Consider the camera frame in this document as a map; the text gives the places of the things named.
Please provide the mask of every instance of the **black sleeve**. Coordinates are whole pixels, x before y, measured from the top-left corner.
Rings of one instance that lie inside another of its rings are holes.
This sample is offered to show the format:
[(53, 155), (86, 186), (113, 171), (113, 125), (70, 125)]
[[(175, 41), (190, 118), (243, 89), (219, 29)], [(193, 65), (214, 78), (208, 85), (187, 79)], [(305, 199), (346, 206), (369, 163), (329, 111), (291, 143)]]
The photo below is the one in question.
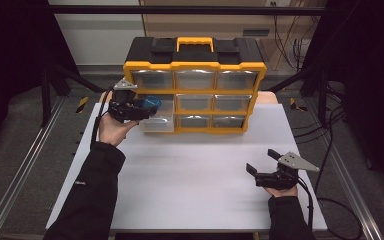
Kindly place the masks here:
[(269, 211), (270, 240), (316, 239), (304, 220), (297, 197), (271, 197)]
[(108, 239), (125, 160), (116, 147), (96, 142), (44, 239)]

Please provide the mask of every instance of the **gray carpet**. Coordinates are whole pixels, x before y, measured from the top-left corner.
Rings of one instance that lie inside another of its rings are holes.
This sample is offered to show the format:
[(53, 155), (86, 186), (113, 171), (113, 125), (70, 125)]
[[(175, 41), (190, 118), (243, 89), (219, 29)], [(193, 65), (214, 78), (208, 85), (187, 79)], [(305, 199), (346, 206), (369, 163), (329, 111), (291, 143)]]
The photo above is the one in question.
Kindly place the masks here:
[[(102, 87), (110, 86), (116, 79), (109, 77)], [(263, 81), (262, 88), (276, 84), (279, 77)], [(307, 111), (292, 110), (290, 98), (294, 97), (298, 106), (306, 107), (306, 102), (296, 91), (299, 84), (292, 85), (277, 93), (280, 103), (284, 105), (285, 112), (291, 127), (308, 126), (314, 122), (312, 115)], [(89, 100), (82, 113), (75, 113), (82, 97), (88, 96)], [(77, 142), (81, 139), (89, 119), (93, 103), (98, 101), (100, 94), (92, 93), (82, 87), (75, 87), (64, 103), (58, 117), (36, 164), (33, 166), (27, 181), (24, 184), (11, 212), (9, 213), (0, 231), (0, 239), (8, 239), (4, 234), (22, 234), (40, 238), (45, 231), (45, 225), (51, 213), (50, 206), (56, 200), (62, 183), (77, 149)], [(334, 109), (338, 104), (329, 100), (328, 106)], [(17, 168), (26, 155), (33, 142), (41, 121), (40, 89), (33, 89), (17, 96), (11, 101), (10, 114), (5, 120), (0, 132), (0, 198), (10, 184)], [(294, 130), (294, 134), (305, 133), (315, 126)], [(312, 135), (297, 138), (297, 143), (305, 142), (317, 136)], [(361, 191), (379, 229), (384, 236), (384, 176), (380, 172), (368, 170), (364, 154), (358, 142), (349, 129), (347, 123), (339, 121), (334, 125), (334, 142), (346, 162), (348, 170)], [(320, 166), (325, 154), (325, 147), (321, 138), (308, 143), (298, 144), (300, 154), (313, 164)], [(309, 173), (314, 186), (317, 175)], [(332, 198), (349, 206), (347, 196), (342, 189), (338, 176), (331, 162), (328, 161), (321, 178), (318, 196)], [(346, 236), (357, 235), (357, 224), (352, 216), (342, 208), (323, 203), (322, 211), (330, 229)], [(336, 239), (330, 233), (316, 233), (318, 239)]]

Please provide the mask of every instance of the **plastic drawer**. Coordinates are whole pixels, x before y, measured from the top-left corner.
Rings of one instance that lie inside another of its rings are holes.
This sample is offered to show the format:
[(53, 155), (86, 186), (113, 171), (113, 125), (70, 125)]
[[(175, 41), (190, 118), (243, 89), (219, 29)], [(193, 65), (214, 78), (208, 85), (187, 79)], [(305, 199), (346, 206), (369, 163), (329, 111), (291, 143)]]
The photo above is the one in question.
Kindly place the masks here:
[(177, 94), (179, 110), (211, 110), (213, 95), (211, 94)]
[(214, 109), (219, 111), (248, 110), (251, 95), (215, 95)]
[(139, 70), (132, 71), (133, 80), (142, 89), (173, 89), (171, 71)]
[(176, 88), (179, 89), (213, 89), (214, 71), (177, 70), (174, 72)]
[(243, 115), (214, 115), (213, 128), (242, 128), (245, 116)]
[(174, 131), (174, 100), (172, 95), (155, 95), (161, 100), (161, 107), (154, 116), (143, 119), (139, 128), (143, 132), (173, 132)]
[(219, 71), (217, 89), (253, 89), (258, 72), (252, 71)]
[(210, 116), (209, 115), (179, 115), (178, 123), (180, 128), (209, 128)]

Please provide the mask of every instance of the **white wall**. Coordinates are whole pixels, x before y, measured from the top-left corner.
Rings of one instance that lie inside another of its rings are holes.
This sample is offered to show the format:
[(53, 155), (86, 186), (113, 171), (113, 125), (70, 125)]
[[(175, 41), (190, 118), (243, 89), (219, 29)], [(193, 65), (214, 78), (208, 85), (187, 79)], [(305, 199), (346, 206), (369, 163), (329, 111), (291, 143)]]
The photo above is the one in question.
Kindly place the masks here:
[[(139, 5), (138, 0), (49, 0), (51, 5)], [(144, 36), (141, 15), (56, 14), (77, 65), (123, 65), (134, 37)]]

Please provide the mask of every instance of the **person's arm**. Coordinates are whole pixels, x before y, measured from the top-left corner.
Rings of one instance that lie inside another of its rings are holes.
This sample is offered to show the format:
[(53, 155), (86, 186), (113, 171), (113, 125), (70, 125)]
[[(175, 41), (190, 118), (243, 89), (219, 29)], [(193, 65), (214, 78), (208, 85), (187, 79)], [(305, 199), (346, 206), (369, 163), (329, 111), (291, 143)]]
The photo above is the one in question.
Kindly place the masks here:
[(108, 239), (125, 156), (116, 148), (137, 122), (104, 115), (99, 140), (87, 156), (57, 220), (44, 239)]
[(266, 191), (272, 194), (269, 199), (270, 240), (316, 239), (304, 220), (296, 186), (282, 191), (266, 188)]

